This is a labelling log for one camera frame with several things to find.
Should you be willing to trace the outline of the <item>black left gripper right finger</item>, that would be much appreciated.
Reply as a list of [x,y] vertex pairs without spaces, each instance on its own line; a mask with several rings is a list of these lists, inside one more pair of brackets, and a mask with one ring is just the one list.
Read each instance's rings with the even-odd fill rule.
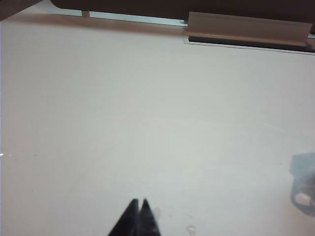
[[139,236],[160,236],[158,224],[150,208],[147,199],[144,199],[138,213],[138,235]]

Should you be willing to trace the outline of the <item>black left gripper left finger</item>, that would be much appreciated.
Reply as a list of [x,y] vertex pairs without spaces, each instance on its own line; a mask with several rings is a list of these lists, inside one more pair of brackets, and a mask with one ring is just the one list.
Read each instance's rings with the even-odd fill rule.
[[138,212],[138,199],[132,199],[108,236],[133,236]]

